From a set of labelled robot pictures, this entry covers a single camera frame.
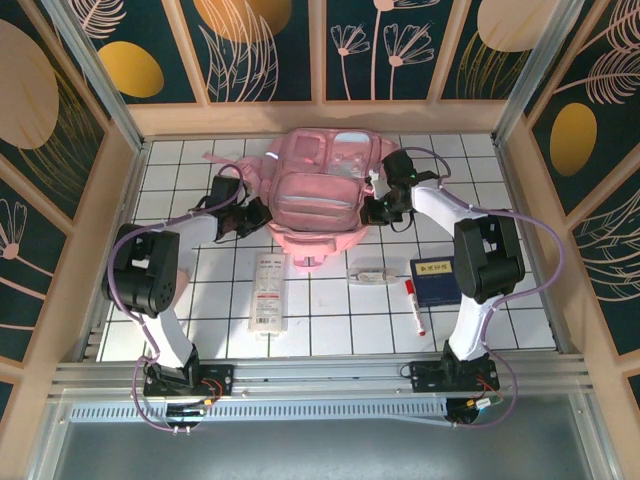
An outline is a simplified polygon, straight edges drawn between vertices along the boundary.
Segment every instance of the leaf illustration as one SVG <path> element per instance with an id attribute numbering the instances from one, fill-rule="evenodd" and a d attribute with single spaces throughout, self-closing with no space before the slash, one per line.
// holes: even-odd
<path id="1" fill-rule="evenodd" d="M 605 31 L 607 40 L 619 52 L 640 47 L 640 0 L 619 0 Z"/>
<path id="2" fill-rule="evenodd" d="M 640 297 L 640 191 L 619 207 L 584 220 L 575 235 L 597 297 Z"/>
<path id="3" fill-rule="evenodd" d="M 209 49 L 207 89 L 215 102 L 253 102 L 273 98 L 278 86 L 278 54 L 269 25 L 245 1 L 246 16 L 230 0 L 203 6 L 217 34 L 200 27 Z M 239 38 L 240 41 L 225 40 Z"/>
<path id="4" fill-rule="evenodd" d="M 127 14 L 124 0 L 70 0 L 71 8 L 90 38 L 105 39 Z"/>
<path id="5" fill-rule="evenodd" d="M 611 50 L 603 54 L 591 68 L 589 76 L 563 85 L 553 93 L 585 84 L 592 102 L 600 104 L 624 104 L 640 86 L 640 49 L 632 52 Z"/>

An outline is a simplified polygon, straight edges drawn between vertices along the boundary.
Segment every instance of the gray floor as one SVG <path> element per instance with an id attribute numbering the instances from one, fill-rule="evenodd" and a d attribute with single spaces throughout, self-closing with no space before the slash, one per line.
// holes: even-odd
<path id="1" fill-rule="evenodd" d="M 500 415 L 498 407 L 487 413 Z M 189 437 L 143 423 L 71 424 L 56 479 L 589 479 L 569 402 L 518 400 L 495 428 L 395 420 L 208 423 Z"/>

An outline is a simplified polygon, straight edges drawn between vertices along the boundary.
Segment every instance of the decorative panel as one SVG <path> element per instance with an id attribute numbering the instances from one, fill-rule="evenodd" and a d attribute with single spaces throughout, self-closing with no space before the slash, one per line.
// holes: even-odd
<path id="1" fill-rule="evenodd" d="M 506 99 L 557 0 L 472 0 L 443 99 Z"/>
<path id="2" fill-rule="evenodd" d="M 549 68 L 545 72 L 542 79 L 540 80 L 540 83 L 538 84 L 538 88 L 536 88 L 536 90 L 533 92 L 533 95 L 531 95 L 531 98 L 529 99 L 529 103 L 527 103 L 527 106 L 524 108 L 525 115 L 527 116 L 529 115 L 529 113 L 535 106 L 536 102 L 540 98 L 540 95 L 542 95 L 543 90 L 546 88 L 547 83 L 551 79 L 551 76 L 555 73 L 556 68 L 558 68 L 558 64 L 562 60 L 562 57 L 564 57 L 564 54 L 567 52 L 567 48 L 569 48 L 569 45 L 571 45 L 573 38 L 576 36 L 576 33 L 578 33 L 578 30 L 580 30 L 580 27 L 582 26 L 582 22 L 584 22 L 585 17 L 589 13 L 589 10 L 591 10 L 591 7 L 593 6 L 594 3 L 595 3 L 595 0 L 584 0 L 584 3 L 582 4 L 582 8 L 580 9 L 580 13 L 578 14 L 577 21 L 573 23 L 573 26 L 569 30 L 569 33 L 567 33 L 567 36 L 562 42 L 562 45 L 558 49 L 558 52 L 556 53 L 555 58 L 549 65 Z"/>
<path id="3" fill-rule="evenodd" d="M 328 0 L 327 100 L 424 100 L 451 1 Z"/>
<path id="4" fill-rule="evenodd" d="M 40 13 L 42 13 L 42 16 L 44 17 L 44 19 L 49 24 L 49 27 L 51 27 L 51 30 L 55 33 L 55 36 L 58 39 L 58 43 L 62 46 L 62 48 L 64 48 L 64 51 L 67 53 L 67 56 L 69 57 L 69 59 L 73 63 L 73 66 L 76 67 L 76 70 L 78 72 L 80 72 L 80 74 L 82 75 L 82 79 L 84 80 L 84 83 L 87 85 L 87 87 L 89 87 L 89 90 L 91 90 L 91 93 L 93 94 L 94 98 L 98 102 L 98 105 L 100 105 L 100 109 L 104 113 L 105 117 L 111 118 L 111 115 L 109 114 L 109 111 L 107 110 L 107 108 L 102 103 L 102 100 L 100 99 L 100 97 L 98 96 L 98 93 L 93 88 L 93 85 L 91 85 L 91 82 L 89 82 L 89 80 L 87 79 L 87 76 L 85 75 L 84 70 L 82 69 L 82 67 L 78 63 L 78 60 L 76 60 L 76 57 L 73 55 L 73 53 L 69 49 L 69 46 L 67 45 L 67 42 L 64 41 L 64 39 L 62 38 L 62 35 L 60 35 L 60 32 L 58 31 L 57 27 L 53 24 L 53 20 L 49 16 L 49 13 L 47 12 L 47 9 L 44 8 L 44 5 L 42 4 L 42 0 L 34 0 L 34 3 L 38 7 L 38 9 L 40 10 Z"/>
<path id="5" fill-rule="evenodd" d="M 311 100 L 307 0 L 181 0 L 211 102 Z"/>
<path id="6" fill-rule="evenodd" d="M 533 126 L 565 213 L 640 142 L 640 4 L 614 0 Z"/>
<path id="7" fill-rule="evenodd" d="M 104 131 L 15 0 L 0 7 L 0 161 L 73 218 Z"/>
<path id="8" fill-rule="evenodd" d="M 632 375 L 629 378 L 629 386 L 633 392 L 633 396 L 638 404 L 638 410 L 640 410 L 640 373 Z"/>
<path id="9" fill-rule="evenodd" d="M 70 4 L 126 103 L 195 102 L 160 0 Z"/>
<path id="10" fill-rule="evenodd" d="M 65 240 L 0 180 L 0 357 L 24 360 Z"/>
<path id="11" fill-rule="evenodd" d="M 640 171 L 573 235 L 618 353 L 640 349 Z"/>

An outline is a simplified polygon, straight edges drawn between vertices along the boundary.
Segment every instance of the metal vent grille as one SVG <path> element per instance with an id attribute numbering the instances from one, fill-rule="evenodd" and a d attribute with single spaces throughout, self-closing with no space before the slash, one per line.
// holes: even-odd
<path id="1" fill-rule="evenodd" d="M 143 408 L 151 418 L 162 418 L 165 405 L 153 404 Z M 400 400 L 336 400 L 336 401 L 222 401 L 209 410 L 204 421 L 242 420 L 331 420 L 377 418 L 389 416 L 441 417 L 446 415 L 446 399 Z M 140 421 L 131 403 L 93 407 L 77 405 L 71 412 L 74 422 Z"/>

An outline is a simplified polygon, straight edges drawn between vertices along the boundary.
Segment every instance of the cable connector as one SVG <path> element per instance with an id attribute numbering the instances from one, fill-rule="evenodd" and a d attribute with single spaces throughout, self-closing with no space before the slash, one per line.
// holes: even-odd
<path id="1" fill-rule="evenodd" d="M 485 398 L 480 398 L 478 400 L 470 399 L 467 402 L 467 407 L 475 408 L 476 410 L 480 411 L 492 405 L 497 405 L 501 401 L 502 399 L 500 397 L 485 397 Z"/>

